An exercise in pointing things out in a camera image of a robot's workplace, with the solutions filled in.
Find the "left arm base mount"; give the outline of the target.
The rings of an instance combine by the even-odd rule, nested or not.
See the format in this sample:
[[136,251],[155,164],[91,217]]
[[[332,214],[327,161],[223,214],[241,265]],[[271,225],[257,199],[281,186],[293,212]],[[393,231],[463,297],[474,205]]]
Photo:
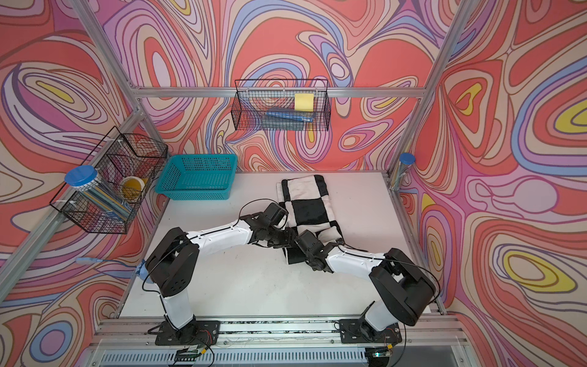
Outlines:
[[158,346],[213,346],[219,338],[220,326],[219,321],[199,321],[194,317],[180,330],[164,321],[148,330],[148,335],[156,337]]

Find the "black white checkered pillowcase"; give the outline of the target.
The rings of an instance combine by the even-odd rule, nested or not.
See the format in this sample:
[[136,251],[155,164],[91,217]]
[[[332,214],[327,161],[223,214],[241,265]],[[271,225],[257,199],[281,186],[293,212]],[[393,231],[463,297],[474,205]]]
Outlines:
[[308,230],[324,245],[343,239],[324,176],[284,179],[277,184],[277,194],[288,212],[287,228],[298,235]]

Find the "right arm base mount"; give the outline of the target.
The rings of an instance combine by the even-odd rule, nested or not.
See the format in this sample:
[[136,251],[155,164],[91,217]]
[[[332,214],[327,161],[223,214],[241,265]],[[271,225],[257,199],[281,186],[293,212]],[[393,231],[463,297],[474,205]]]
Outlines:
[[397,319],[381,301],[373,301],[358,318],[334,321],[341,343],[383,343],[395,346],[403,341]]

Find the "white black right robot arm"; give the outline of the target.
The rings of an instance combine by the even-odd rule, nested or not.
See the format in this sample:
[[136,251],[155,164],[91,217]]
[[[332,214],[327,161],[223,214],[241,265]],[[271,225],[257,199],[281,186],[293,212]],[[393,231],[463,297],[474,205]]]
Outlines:
[[437,288],[400,249],[370,253],[351,249],[336,240],[322,243],[306,230],[295,239],[306,263],[315,271],[342,273],[371,281],[379,300],[359,318],[364,336],[378,335],[393,324],[413,327],[436,296]]

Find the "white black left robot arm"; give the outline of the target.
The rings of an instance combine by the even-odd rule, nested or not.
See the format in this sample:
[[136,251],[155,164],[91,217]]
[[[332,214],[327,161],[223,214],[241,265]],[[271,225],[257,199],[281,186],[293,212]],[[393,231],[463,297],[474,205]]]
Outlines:
[[294,231],[287,228],[289,212],[272,200],[261,212],[240,215],[223,226],[201,231],[170,229],[145,261],[147,279],[155,284],[172,330],[182,331],[194,323],[188,291],[199,258],[240,246],[266,243],[284,248],[293,243]]

